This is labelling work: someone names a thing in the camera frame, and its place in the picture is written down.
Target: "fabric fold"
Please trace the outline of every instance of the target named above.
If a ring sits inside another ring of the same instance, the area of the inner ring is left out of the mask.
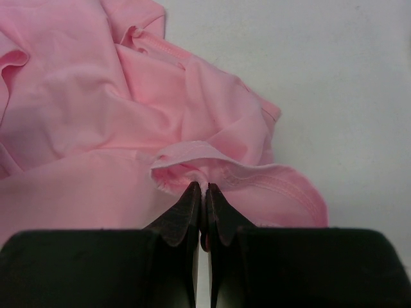
[[[28,61],[28,55],[19,46],[14,44],[0,31],[0,125],[7,108],[10,89],[8,83],[12,77],[11,71],[6,71],[8,66],[23,66]]]
[[[193,181],[200,184],[203,196],[208,183],[216,183],[223,192],[232,193],[256,187],[252,196],[263,190],[266,196],[269,193],[270,199],[254,205],[253,209],[262,207],[267,216],[276,212],[277,219],[271,219],[270,224],[284,227],[326,227],[328,224],[326,204],[305,176],[279,164],[241,164],[207,142],[183,142],[163,149],[152,164],[150,174],[160,189],[172,194],[181,194]],[[241,200],[236,199],[236,208],[242,207],[239,202]],[[278,212],[282,208],[284,213],[280,215]],[[248,218],[255,223],[264,220],[255,217],[252,211]]]
[[[114,43],[120,43],[132,26],[164,38],[166,12],[152,0],[101,0],[112,28]]]

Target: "pink fabric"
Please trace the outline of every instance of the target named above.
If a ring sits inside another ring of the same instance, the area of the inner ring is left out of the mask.
[[[138,228],[191,181],[260,225],[323,227],[274,164],[280,110],[165,40],[151,0],[0,2],[0,245],[32,228]]]

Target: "white background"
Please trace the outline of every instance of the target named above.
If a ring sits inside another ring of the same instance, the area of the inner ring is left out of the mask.
[[[170,42],[283,110],[276,161],[319,188],[331,226],[382,231],[411,268],[411,1],[157,2]],[[209,307],[204,255],[199,281]]]

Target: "stitched seam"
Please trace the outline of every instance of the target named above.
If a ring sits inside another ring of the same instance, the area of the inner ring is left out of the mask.
[[[151,43],[155,47],[169,53],[171,56],[175,56],[176,58],[179,58],[181,60],[186,58],[182,55],[182,53],[179,53],[178,51],[175,51],[170,47],[166,47],[165,45],[161,44],[160,42],[158,42],[154,38],[149,37],[146,33],[143,33],[142,36],[143,36],[142,39],[147,40],[149,43]]]
[[[307,199],[307,201],[311,203],[310,197],[308,197],[308,196],[304,193],[304,191],[300,190],[300,189],[299,189],[298,187],[296,187],[294,184],[291,184],[290,182],[287,182],[286,180],[283,180],[283,179],[281,179],[281,178],[276,178],[276,177],[270,176],[270,175],[255,175],[255,176],[250,176],[250,177],[241,178],[241,177],[239,177],[239,176],[237,176],[237,175],[234,175],[227,166],[225,166],[225,169],[226,169],[226,171],[227,171],[233,178],[238,179],[238,180],[240,180],[240,181],[243,181],[243,180],[254,180],[254,177],[258,177],[258,178],[261,178],[261,181],[263,181],[263,182],[264,182],[264,178],[273,179],[273,180],[275,180],[276,182],[281,182],[282,185],[284,185],[284,188],[285,188],[285,189],[292,189],[292,190],[296,191],[297,193],[299,193],[299,194],[301,194],[302,196],[304,196],[304,197]]]
[[[237,179],[236,183],[233,183],[232,180],[227,177],[225,171],[227,173],[229,173],[231,177]],[[223,177],[224,177],[225,181],[231,186],[246,183],[247,185],[254,185],[254,186],[264,188],[264,189],[277,191],[278,193],[285,194],[285,196],[288,196],[288,197],[291,196],[291,197],[295,198],[296,200],[298,200],[308,210],[308,212],[311,214],[311,216],[314,218],[315,221],[317,221],[317,222],[319,221],[319,213],[318,213],[318,210],[317,210],[316,206],[314,206],[313,202],[307,197],[306,194],[304,194],[302,191],[300,191],[298,188],[296,188],[296,186],[292,185],[291,183],[288,183],[287,181],[284,181],[284,180],[281,180],[281,179],[278,179],[278,178],[274,178],[273,176],[262,176],[262,175],[257,175],[257,176],[252,176],[250,178],[241,179],[241,178],[237,178],[235,175],[233,175],[229,171],[228,167],[224,167]],[[271,181],[264,180],[263,177],[267,177]],[[274,182],[281,183],[282,186],[284,184],[288,184],[290,187],[283,186],[283,188],[280,188],[280,187],[276,186],[274,184]],[[300,199],[300,196],[305,197],[306,201]]]
[[[227,183],[228,183],[230,186],[232,186],[232,187],[234,187],[234,186],[236,185],[236,184],[230,183],[230,182],[227,182]],[[316,210],[316,208],[315,208],[315,207],[314,207],[314,208],[311,208],[310,206],[307,206],[307,203],[301,201],[297,196],[295,196],[294,194],[290,193],[289,191],[286,191],[286,190],[281,189],[281,188],[279,188],[279,187],[273,186],[273,185],[270,184],[270,183],[263,183],[263,182],[259,182],[259,181],[257,181],[257,182],[250,182],[250,183],[247,183],[247,185],[260,187],[260,188],[263,188],[263,189],[268,189],[268,190],[271,190],[271,191],[275,191],[275,192],[277,192],[277,193],[279,193],[279,194],[282,194],[283,196],[297,199],[297,200],[302,204],[302,206],[308,211],[309,215],[314,219],[314,221],[315,221],[316,223],[320,223],[320,218],[319,218],[318,211]]]

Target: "wrinkled fabric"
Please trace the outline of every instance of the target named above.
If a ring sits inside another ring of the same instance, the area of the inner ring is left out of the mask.
[[[327,225],[316,188],[274,163],[280,110],[163,36],[151,0],[0,1],[0,245],[141,228],[192,181],[258,225]]]

